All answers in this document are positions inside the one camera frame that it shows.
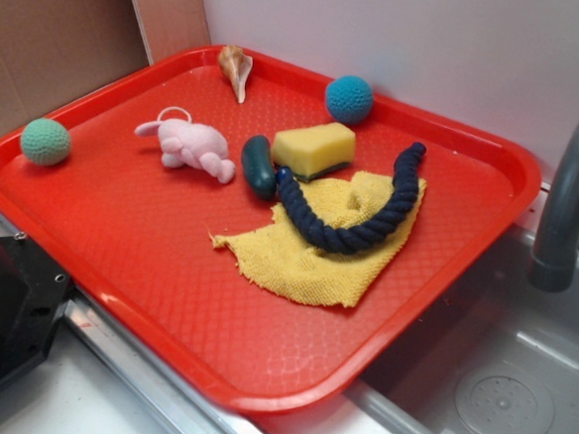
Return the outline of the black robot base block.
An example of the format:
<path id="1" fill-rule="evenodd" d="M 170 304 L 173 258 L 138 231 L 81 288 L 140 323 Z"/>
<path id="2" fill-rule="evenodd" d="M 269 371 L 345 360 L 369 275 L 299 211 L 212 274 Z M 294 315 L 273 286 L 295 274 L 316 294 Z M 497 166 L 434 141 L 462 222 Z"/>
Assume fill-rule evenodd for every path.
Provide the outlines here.
<path id="1" fill-rule="evenodd" d="M 0 388 L 48 357 L 71 288 L 35 240 L 0 237 Z"/>

